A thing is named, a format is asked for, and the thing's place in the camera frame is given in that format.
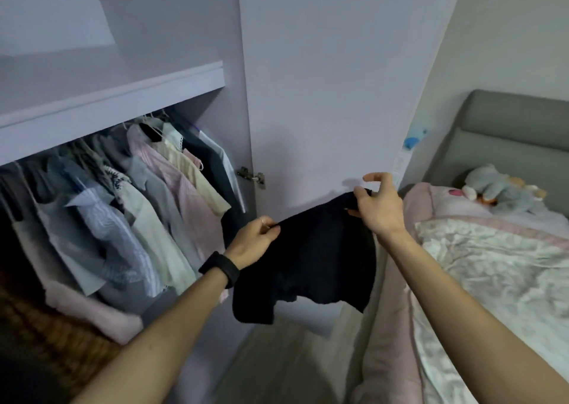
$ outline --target pink shirt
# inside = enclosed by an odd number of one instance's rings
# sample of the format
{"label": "pink shirt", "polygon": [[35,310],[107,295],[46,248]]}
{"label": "pink shirt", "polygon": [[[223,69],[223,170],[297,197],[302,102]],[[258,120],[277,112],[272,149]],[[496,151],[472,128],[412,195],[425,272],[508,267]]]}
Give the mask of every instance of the pink shirt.
{"label": "pink shirt", "polygon": [[188,236],[196,245],[202,262],[214,251],[223,253],[221,218],[213,213],[188,178],[147,143],[150,139],[137,124],[128,129],[127,139],[130,152],[139,156],[154,174],[162,178],[174,195],[188,228]]}

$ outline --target pillow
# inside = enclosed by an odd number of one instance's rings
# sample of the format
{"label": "pillow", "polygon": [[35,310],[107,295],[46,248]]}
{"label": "pillow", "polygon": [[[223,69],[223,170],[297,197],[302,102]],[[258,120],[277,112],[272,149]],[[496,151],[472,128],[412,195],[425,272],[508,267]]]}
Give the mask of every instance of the pillow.
{"label": "pillow", "polygon": [[461,190],[452,187],[431,186],[434,217],[463,215],[469,217],[494,217],[518,226],[541,230],[560,238],[569,239],[569,220],[557,212],[545,211],[539,215],[530,212],[494,215],[490,206],[473,202],[464,197]]}

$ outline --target bed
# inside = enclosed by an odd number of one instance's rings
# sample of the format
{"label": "bed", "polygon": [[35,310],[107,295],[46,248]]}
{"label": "bed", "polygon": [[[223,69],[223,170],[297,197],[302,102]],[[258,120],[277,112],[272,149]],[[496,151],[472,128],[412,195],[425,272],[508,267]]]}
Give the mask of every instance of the bed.
{"label": "bed", "polygon": [[[533,222],[529,224],[530,228],[528,222],[508,221],[484,214],[475,216],[477,214],[470,214],[466,209],[453,209],[456,208],[454,205],[452,208],[442,207],[449,205],[445,202],[450,192],[448,187],[460,188],[469,170],[486,163],[493,163],[500,172],[521,177],[547,190],[546,206],[557,220],[551,226],[553,230],[546,228],[548,231],[545,232]],[[512,275],[508,269],[503,272],[504,277],[500,275],[502,259],[505,259],[503,264],[508,264],[509,257],[526,259],[537,256],[532,261],[538,262],[547,256],[556,256],[557,263],[548,265],[550,268],[539,278],[549,280],[544,286],[551,286],[558,294],[547,296],[547,300],[541,296],[542,299],[534,298],[528,302],[527,309],[522,305],[517,313],[520,321],[512,321],[515,316],[501,311],[501,307],[506,306],[502,295],[493,295],[491,291],[487,292],[487,297],[479,295],[480,302],[518,336],[526,333],[525,324],[532,323],[524,316],[533,312],[536,304],[548,307],[552,302],[559,303],[562,307],[556,307],[556,310],[565,312],[567,309],[569,312],[566,306],[569,288],[565,285],[569,284],[569,222],[564,217],[569,216],[569,201],[565,199],[569,193],[568,170],[569,102],[477,90],[469,95],[460,109],[451,132],[431,164],[427,182],[413,186],[404,199],[407,229],[443,268],[448,256],[441,254],[437,257],[441,241],[459,240],[466,241],[469,247],[476,245],[473,229],[484,233],[484,237],[494,238],[498,245],[496,252],[492,247],[484,251],[479,249],[478,258],[485,259],[484,267],[486,264],[491,266],[490,272],[485,272],[489,277],[507,281]],[[507,256],[502,254],[504,244],[510,244]],[[468,280],[471,271],[464,265],[461,270],[460,266],[458,261],[453,264],[453,276],[477,297],[479,289],[470,286],[471,281]],[[515,284],[508,288],[516,289]],[[445,359],[444,351],[429,328],[416,299],[389,258],[362,364],[364,380],[354,390],[352,403],[475,402],[464,390],[452,365],[448,366],[450,361]],[[545,321],[544,329],[532,329],[527,334],[531,336],[520,337],[567,378],[567,319],[563,318],[554,325]],[[539,335],[551,338],[549,345],[557,348],[559,357],[550,355],[551,349],[542,345]]]}

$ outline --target grey headboard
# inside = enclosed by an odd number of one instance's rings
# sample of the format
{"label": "grey headboard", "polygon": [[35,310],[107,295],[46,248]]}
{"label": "grey headboard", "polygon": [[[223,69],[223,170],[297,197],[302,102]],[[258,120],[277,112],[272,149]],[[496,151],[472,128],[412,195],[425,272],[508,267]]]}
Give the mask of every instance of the grey headboard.
{"label": "grey headboard", "polygon": [[486,163],[547,190],[547,206],[569,216],[569,102],[473,91],[426,181],[457,187]]}

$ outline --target black garment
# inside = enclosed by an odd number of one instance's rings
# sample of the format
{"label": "black garment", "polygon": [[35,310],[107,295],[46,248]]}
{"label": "black garment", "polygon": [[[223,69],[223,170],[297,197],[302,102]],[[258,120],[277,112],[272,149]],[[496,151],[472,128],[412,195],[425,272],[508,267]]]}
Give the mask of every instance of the black garment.
{"label": "black garment", "polygon": [[172,117],[170,122],[174,128],[184,137],[182,147],[202,161],[204,164],[202,170],[203,176],[208,180],[215,191],[231,205],[231,209],[223,214],[221,218],[223,240],[227,248],[231,241],[233,241],[235,235],[237,235],[239,229],[247,224],[247,220],[229,183],[229,178],[223,167],[223,161],[221,161],[221,157],[219,157],[213,149],[189,131],[186,125],[183,124],[182,116],[176,114],[176,112],[171,109],[168,109],[168,114]]}
{"label": "black garment", "polygon": [[345,193],[280,223],[281,234],[260,260],[241,271],[233,314],[243,323],[272,324],[277,300],[305,296],[319,304],[344,300],[359,311],[375,279],[375,244]]}

